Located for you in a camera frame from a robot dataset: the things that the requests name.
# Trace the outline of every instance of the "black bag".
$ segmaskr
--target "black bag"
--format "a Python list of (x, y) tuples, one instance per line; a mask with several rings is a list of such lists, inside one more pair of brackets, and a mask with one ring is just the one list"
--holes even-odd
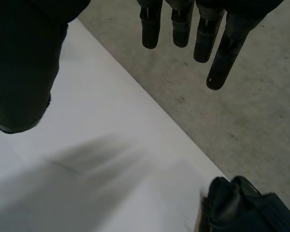
[(0, 0), (0, 130), (38, 124), (50, 103), (68, 23), (90, 0)]
[(199, 232), (290, 232), (290, 210), (242, 176), (217, 177), (204, 199)]

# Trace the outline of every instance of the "black robotic finger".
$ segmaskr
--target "black robotic finger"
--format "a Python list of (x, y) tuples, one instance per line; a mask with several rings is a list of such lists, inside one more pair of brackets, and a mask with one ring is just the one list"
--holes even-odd
[(189, 42), (194, 0), (166, 0), (172, 7), (173, 42), (186, 47)]
[(227, 24), (216, 53), (206, 84), (212, 90), (220, 89), (239, 54), (247, 35), (262, 19), (249, 20), (235, 14), (227, 14)]
[(157, 46), (160, 32), (160, 15), (163, 0), (138, 0), (141, 6), (142, 43), (148, 49)]
[(196, 3), (199, 8), (200, 21), (193, 58), (197, 62), (206, 63), (211, 56), (225, 11), (220, 0), (196, 0)]

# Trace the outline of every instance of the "white sheet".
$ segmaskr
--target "white sheet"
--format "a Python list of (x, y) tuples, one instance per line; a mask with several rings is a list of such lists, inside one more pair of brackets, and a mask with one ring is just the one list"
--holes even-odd
[(223, 176), (75, 20), (40, 124), (0, 132), (0, 232), (193, 231)]

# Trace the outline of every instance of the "black object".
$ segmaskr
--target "black object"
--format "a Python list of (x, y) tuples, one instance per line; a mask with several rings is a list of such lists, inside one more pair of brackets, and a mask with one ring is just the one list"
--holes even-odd
[[(193, 0), (166, 0), (172, 7), (173, 22), (173, 42), (178, 47), (185, 47), (189, 41)], [(193, 57), (197, 62), (205, 63), (209, 60), (219, 26), (225, 11), (227, 11), (226, 28), (216, 53), (213, 65), (208, 74), (206, 84), (212, 90), (220, 89), (242, 48), (249, 32), (253, 30), (264, 17), (275, 9), (283, 0), (196, 0), (199, 8), (200, 21), (197, 32), (197, 40), (194, 48)], [(142, 11), (152, 12), (155, 15), (155, 22), (159, 21), (161, 0), (138, 0), (142, 6)], [(143, 25), (143, 44), (147, 48), (155, 48), (158, 42), (157, 33), (144, 30)], [(144, 43), (144, 38), (154, 37), (152, 45)]]
[(242, 176), (217, 177), (203, 201), (199, 232), (290, 232), (290, 210)]
[(228, 13), (226, 28), (206, 80), (210, 89), (218, 90), (223, 86), (249, 32), (262, 20), (248, 20)]
[(0, 0), (0, 130), (36, 126), (50, 103), (68, 23), (90, 0)]
[(173, 43), (186, 47), (189, 42), (194, 0), (166, 0), (172, 7)]
[(221, 0), (196, 0), (196, 4), (200, 21), (193, 58), (197, 62), (206, 63), (211, 56), (225, 10)]
[(141, 7), (142, 42), (148, 49), (157, 46), (160, 32), (160, 15), (163, 0), (138, 0)]

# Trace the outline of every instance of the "gray floor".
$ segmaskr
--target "gray floor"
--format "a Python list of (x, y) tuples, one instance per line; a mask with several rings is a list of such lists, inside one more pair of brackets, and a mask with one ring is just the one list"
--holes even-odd
[(211, 59), (199, 64), (196, 9), (190, 42), (177, 48), (165, 3), (154, 50), (142, 47), (139, 11), (135, 0), (93, 0), (79, 19), (223, 173), (246, 176), (290, 208), (290, 0), (250, 33), (219, 91), (205, 80), (224, 23)]

